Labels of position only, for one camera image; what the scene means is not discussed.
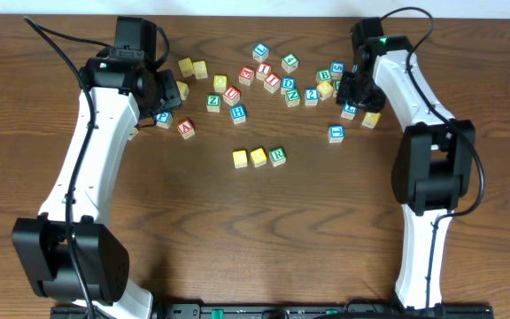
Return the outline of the yellow S block left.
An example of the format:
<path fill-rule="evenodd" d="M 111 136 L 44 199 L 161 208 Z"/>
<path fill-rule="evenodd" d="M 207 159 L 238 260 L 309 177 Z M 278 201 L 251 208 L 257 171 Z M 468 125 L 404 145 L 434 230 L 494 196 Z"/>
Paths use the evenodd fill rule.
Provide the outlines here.
<path fill-rule="evenodd" d="M 189 85 L 185 82 L 177 82 L 181 100 L 186 100 L 189 95 Z"/>

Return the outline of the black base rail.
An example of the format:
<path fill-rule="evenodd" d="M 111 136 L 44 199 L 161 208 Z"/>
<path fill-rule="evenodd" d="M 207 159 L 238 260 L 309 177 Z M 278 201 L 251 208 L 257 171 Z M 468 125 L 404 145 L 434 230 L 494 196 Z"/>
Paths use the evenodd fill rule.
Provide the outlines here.
<path fill-rule="evenodd" d="M 344 306 L 207 306 L 198 304 L 167 304 L 152 311 L 158 319 L 267 319 L 267 318 L 443 318 L 493 319 L 490 306 L 440 306 L 432 312 L 400 310 L 396 307 L 349 302 Z"/>

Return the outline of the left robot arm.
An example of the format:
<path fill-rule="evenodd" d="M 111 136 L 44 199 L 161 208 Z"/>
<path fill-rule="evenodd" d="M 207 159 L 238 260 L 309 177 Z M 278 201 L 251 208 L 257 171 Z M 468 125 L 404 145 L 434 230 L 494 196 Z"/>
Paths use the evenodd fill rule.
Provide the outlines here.
<path fill-rule="evenodd" d="M 12 244 L 35 295 L 80 318 L 149 318 L 153 295 L 129 277 L 127 249 L 110 232 L 112 191 L 127 142 L 143 119 L 181 106 L 164 30 L 118 17 L 113 44 L 74 67 L 79 112 L 66 157 L 35 218 L 19 218 Z"/>

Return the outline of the red I block upper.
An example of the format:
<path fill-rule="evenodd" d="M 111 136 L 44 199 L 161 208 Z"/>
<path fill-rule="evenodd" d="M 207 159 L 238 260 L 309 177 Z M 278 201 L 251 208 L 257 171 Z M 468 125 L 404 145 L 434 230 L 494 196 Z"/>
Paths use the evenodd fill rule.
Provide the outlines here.
<path fill-rule="evenodd" d="M 261 62 L 261 63 L 259 63 L 259 65 L 256 69 L 256 78 L 258 80 L 264 81 L 271 73 L 272 73 L 272 66 L 265 62 Z"/>

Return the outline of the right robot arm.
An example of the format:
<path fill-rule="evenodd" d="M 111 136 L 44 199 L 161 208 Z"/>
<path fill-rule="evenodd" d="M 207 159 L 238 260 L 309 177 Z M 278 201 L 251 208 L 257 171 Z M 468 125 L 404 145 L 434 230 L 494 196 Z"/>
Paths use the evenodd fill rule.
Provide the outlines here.
<path fill-rule="evenodd" d="M 353 68 L 344 72 L 336 101 L 378 114 L 390 105 L 403 130 L 391 187 L 404 214 L 401 267 L 394 295 L 405 313 L 442 315 L 440 274 L 447 229 L 468 192 L 471 169 L 484 177 L 475 127 L 457 120 L 438 101 L 417 64 L 416 46 L 387 36 L 383 18 L 364 18 L 351 29 Z"/>

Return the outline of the blue l block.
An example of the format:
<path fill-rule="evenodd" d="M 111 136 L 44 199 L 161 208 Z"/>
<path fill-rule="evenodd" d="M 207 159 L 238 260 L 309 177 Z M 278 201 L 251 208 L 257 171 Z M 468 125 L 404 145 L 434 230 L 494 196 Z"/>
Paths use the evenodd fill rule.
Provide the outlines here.
<path fill-rule="evenodd" d="M 252 50 L 252 57 L 258 62 L 264 62 L 268 55 L 269 48 L 263 43 L 258 43 Z"/>
<path fill-rule="evenodd" d="M 354 105 L 344 104 L 340 117 L 347 120 L 353 120 L 358 112 Z"/>

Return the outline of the yellow block far right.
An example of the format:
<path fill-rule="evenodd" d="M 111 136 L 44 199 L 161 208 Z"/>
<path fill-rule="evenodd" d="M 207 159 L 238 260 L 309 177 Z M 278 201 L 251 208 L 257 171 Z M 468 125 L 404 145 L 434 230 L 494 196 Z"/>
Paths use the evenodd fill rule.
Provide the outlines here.
<path fill-rule="evenodd" d="M 361 125 L 366 128 L 373 129 L 381 118 L 380 113 L 365 112 L 365 116 Z"/>

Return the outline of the yellow o block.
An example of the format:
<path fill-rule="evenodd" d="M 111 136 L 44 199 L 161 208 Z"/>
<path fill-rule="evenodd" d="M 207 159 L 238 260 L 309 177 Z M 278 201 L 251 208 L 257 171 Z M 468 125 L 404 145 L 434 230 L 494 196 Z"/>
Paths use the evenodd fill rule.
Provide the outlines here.
<path fill-rule="evenodd" d="M 261 167 L 267 163 L 267 155 L 262 147 L 251 151 L 250 156 L 254 167 Z"/>
<path fill-rule="evenodd" d="M 228 87 L 228 78 L 226 75 L 216 74 L 213 77 L 213 88 L 216 93 L 223 93 Z"/>

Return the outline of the yellow C block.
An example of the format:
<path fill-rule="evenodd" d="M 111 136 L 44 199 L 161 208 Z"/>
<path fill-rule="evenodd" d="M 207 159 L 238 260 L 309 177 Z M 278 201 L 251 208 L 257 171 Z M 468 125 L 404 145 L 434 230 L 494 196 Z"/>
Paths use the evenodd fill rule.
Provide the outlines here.
<path fill-rule="evenodd" d="M 246 150 L 234 151 L 232 153 L 235 168 L 248 166 L 248 156 Z"/>

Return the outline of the blue L block top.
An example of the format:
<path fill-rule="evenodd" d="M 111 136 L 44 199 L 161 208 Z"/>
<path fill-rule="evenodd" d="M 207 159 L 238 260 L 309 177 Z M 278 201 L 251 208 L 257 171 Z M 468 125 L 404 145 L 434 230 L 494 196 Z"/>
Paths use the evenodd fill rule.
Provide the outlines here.
<path fill-rule="evenodd" d="M 252 50 L 252 57 L 258 62 L 264 62 L 268 55 L 269 48 L 263 43 L 258 43 Z"/>

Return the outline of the green N block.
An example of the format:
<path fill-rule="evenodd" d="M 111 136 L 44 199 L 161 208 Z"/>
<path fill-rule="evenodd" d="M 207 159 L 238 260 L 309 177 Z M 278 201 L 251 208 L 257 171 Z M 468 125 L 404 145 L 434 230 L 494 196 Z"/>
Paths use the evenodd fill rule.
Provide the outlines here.
<path fill-rule="evenodd" d="M 299 105 L 301 95 L 298 89 L 290 89 L 285 92 L 285 102 L 288 107 Z"/>

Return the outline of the green R block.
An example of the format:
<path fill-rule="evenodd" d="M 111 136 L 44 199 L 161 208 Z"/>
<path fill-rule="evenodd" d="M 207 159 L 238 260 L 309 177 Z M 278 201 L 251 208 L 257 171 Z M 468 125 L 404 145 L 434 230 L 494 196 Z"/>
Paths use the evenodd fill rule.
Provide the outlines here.
<path fill-rule="evenodd" d="M 277 147 L 269 152 L 269 159 L 272 165 L 277 167 L 287 161 L 287 156 L 282 147 Z"/>

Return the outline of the blue 2 block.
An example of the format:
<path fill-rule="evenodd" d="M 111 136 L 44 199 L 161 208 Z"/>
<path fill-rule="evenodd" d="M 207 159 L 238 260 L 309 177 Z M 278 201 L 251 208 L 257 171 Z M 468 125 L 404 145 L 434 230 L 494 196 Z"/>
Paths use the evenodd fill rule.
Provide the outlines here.
<path fill-rule="evenodd" d="M 305 89 L 305 106 L 316 106 L 319 101 L 317 89 Z"/>

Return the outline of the green 4 block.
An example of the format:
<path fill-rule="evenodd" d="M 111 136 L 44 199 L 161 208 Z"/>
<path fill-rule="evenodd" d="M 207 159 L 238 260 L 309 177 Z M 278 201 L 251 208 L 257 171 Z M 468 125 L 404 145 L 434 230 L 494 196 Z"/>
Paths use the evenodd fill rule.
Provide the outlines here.
<path fill-rule="evenodd" d="M 288 73 L 292 73 L 294 70 L 298 68 L 299 59 L 293 54 L 289 53 L 282 58 L 282 68 Z"/>

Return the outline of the yellow block right cluster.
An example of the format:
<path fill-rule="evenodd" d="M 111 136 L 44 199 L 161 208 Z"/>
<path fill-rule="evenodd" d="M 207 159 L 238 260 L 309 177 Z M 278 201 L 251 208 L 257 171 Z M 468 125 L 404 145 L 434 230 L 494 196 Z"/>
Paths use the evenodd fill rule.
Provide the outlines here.
<path fill-rule="evenodd" d="M 334 87 L 330 82 L 320 82 L 317 85 L 320 100 L 326 100 L 331 97 L 334 92 Z"/>

